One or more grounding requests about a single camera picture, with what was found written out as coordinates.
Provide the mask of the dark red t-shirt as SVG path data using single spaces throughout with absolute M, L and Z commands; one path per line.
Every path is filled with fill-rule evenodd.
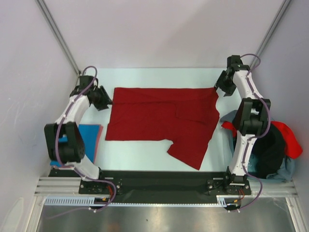
M 116 87 L 106 140 L 170 140 L 167 153 L 198 170 L 219 121 L 218 98 L 212 87 Z

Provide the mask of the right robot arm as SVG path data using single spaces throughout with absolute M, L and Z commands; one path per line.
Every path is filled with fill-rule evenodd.
M 241 97 L 232 121 L 237 131 L 234 155 L 219 185 L 223 193 L 231 195 L 249 189 L 248 164 L 253 146 L 270 128 L 271 102 L 259 93 L 253 82 L 250 66 L 244 64 L 241 58 L 240 55 L 229 56 L 226 70 L 222 71 L 214 85 L 215 89 L 223 91 L 226 97 L 232 96 L 235 90 Z

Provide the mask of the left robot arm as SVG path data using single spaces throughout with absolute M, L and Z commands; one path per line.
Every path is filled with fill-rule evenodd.
M 61 168 L 71 168 L 84 180 L 90 181 L 90 188 L 102 193 L 107 182 L 100 177 L 100 168 L 86 155 L 85 144 L 79 131 L 79 124 L 90 106 L 97 111 L 106 110 L 112 100 L 103 86 L 98 85 L 95 76 L 82 75 L 79 85 L 70 94 L 69 103 L 61 116 L 44 126 L 48 155 Z

